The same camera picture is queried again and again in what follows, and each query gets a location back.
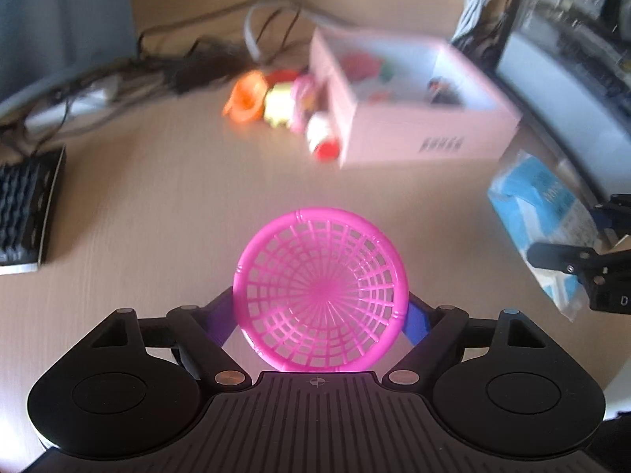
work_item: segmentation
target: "yellow toy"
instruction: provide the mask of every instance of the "yellow toy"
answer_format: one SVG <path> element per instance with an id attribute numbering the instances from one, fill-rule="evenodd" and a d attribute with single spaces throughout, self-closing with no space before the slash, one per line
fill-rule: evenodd
<path id="1" fill-rule="evenodd" d="M 291 97 L 292 85 L 291 82 L 276 84 L 265 97 L 263 118 L 274 128 L 280 125 L 291 126 L 293 109 L 296 105 Z"/>

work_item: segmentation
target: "monitor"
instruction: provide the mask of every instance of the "monitor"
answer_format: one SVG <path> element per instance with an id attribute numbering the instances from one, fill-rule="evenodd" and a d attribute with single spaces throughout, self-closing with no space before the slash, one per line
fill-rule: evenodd
<path id="1" fill-rule="evenodd" d="M 0 0 L 0 119 L 135 42 L 131 0 Z"/>

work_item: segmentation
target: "screw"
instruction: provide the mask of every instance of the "screw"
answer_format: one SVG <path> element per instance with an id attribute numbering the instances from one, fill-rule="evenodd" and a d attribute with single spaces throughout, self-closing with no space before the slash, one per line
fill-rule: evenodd
<path id="1" fill-rule="evenodd" d="M 220 371 L 217 375 L 215 375 L 215 382 L 217 382 L 217 384 L 221 384 L 222 386 L 237 386 L 244 380 L 245 375 L 243 375 L 240 371 L 235 371 L 233 369 Z"/>
<path id="2" fill-rule="evenodd" d="M 393 371 L 388 378 L 391 382 L 395 384 L 400 384 L 403 386 L 410 386 L 412 384 L 416 384 L 420 377 L 415 371 L 411 371 L 409 369 L 398 369 Z"/>

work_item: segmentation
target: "keyboard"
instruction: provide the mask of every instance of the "keyboard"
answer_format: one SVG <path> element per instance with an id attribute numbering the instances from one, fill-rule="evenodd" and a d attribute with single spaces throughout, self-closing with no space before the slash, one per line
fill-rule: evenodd
<path id="1" fill-rule="evenodd" d="M 65 146 L 0 166 L 0 275 L 45 262 Z"/>

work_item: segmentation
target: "pink box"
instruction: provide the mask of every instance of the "pink box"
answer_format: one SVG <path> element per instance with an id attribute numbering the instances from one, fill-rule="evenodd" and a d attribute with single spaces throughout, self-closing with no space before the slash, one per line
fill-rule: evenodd
<path id="1" fill-rule="evenodd" d="M 371 102 L 380 83 L 351 84 L 340 59 L 371 53 L 394 74 L 393 101 Z M 340 135 L 340 165 L 434 159 L 498 160 L 521 114 L 457 49 L 442 39 L 376 31 L 320 29 L 311 44 L 310 69 L 324 86 L 332 124 Z M 462 106 L 430 104 L 427 84 L 448 80 Z"/>

